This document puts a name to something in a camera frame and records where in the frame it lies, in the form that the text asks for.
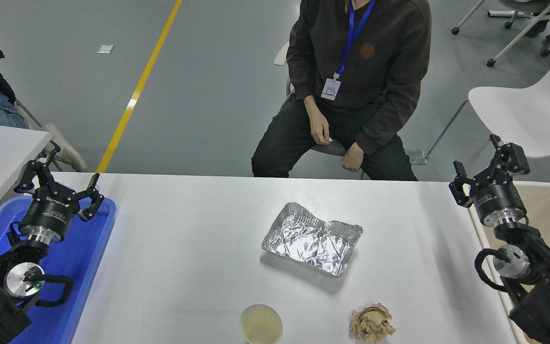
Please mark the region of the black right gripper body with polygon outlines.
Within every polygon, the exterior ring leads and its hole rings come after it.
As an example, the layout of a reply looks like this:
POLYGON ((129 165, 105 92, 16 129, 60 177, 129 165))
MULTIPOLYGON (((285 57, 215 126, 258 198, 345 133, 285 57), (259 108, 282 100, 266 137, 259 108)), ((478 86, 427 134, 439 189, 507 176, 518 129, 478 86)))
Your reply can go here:
POLYGON ((480 221, 519 221, 527 215, 511 179, 489 184, 472 181, 469 196, 480 221))

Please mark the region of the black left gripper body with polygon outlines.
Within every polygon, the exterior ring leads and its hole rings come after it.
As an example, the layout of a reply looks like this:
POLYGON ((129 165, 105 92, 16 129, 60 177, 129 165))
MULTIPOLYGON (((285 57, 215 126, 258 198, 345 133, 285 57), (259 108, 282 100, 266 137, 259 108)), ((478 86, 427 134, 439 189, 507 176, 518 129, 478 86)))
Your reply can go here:
POLYGON ((74 193, 73 189, 59 184, 39 187, 20 222, 20 232, 28 235, 32 228, 41 226, 65 236, 79 211, 79 201, 68 200, 74 193))

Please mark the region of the person's right hand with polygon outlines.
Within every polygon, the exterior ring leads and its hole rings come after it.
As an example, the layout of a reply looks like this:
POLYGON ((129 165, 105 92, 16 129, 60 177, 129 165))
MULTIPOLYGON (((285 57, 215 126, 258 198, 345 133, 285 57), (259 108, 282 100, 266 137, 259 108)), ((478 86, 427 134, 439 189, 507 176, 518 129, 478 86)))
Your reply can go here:
POLYGON ((310 122, 310 133, 315 143, 318 145, 330 145, 332 140, 329 134, 329 123, 327 118, 321 113, 314 96, 307 96, 303 99, 306 107, 308 119, 310 122))

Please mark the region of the person's left hand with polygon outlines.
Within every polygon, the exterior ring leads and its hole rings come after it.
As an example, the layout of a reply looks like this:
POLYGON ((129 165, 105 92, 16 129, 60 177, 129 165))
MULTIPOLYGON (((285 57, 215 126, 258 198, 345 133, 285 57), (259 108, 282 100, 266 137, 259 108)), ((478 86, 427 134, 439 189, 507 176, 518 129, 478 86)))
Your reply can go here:
POLYGON ((359 172, 363 160, 364 150, 358 143, 353 143, 343 155, 341 165, 344 170, 349 172, 359 172))

